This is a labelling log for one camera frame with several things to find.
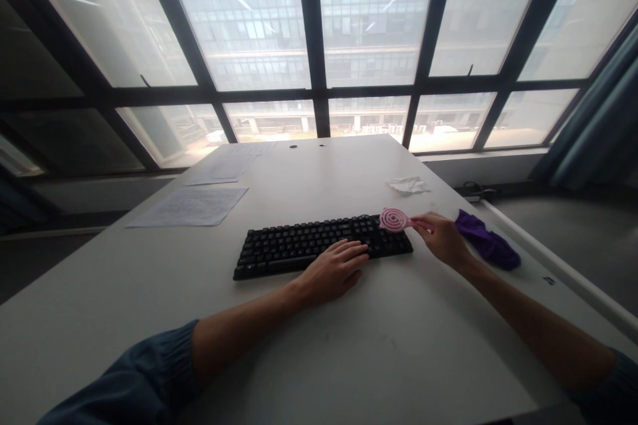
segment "crumpled tissue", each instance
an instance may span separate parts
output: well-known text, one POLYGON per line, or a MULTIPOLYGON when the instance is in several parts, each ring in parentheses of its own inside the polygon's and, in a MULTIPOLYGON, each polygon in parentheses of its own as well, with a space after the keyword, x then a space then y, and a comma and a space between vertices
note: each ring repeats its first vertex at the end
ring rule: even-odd
POLYGON ((419 176, 388 179, 385 184, 405 196, 430 191, 427 188, 427 184, 425 184, 419 176))

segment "black keyboard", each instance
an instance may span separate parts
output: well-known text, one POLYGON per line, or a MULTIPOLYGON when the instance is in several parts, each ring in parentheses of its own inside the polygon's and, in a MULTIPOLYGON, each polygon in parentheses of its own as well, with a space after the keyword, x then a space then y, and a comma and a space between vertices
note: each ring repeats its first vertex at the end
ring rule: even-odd
POLYGON ((388 232, 379 227, 378 215, 251 229, 244 241, 233 279, 253 279, 304 270, 319 254, 341 239, 360 240, 367 244, 366 253, 371 259, 413 251, 404 232, 388 232))

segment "hand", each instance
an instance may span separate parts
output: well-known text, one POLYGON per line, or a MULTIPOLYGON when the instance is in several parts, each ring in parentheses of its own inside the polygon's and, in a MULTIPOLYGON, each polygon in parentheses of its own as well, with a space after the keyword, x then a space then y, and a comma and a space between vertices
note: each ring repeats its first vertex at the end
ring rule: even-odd
POLYGON ((360 241, 343 239, 326 249, 304 273, 291 281, 302 307, 314 307, 340 298, 359 281, 358 270, 370 256, 360 241))
POLYGON ((420 226, 413 226, 413 228, 421 235, 432 254, 452 269, 458 271, 460 267, 475 261, 454 221, 435 212, 428 212, 410 219, 427 222, 434 226, 433 232, 428 232, 420 226))

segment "gray floor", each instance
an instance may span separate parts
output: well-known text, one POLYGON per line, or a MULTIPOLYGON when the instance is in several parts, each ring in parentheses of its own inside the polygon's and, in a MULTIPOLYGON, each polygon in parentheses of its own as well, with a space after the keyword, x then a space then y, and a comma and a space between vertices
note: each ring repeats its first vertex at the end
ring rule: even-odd
POLYGON ((0 241, 0 304, 94 237, 84 234, 0 241))
POLYGON ((491 203, 638 316, 638 190, 597 188, 491 203))

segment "purple cloth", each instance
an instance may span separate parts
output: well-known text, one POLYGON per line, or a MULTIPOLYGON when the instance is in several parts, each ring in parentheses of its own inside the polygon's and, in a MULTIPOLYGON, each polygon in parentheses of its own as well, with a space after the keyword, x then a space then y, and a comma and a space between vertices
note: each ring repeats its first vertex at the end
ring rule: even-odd
POLYGON ((485 223, 481 219, 459 209, 459 217, 455 224, 461 235, 474 246, 486 261, 505 270, 516 269, 520 266, 520 256, 516 251, 497 233, 485 229, 485 223))

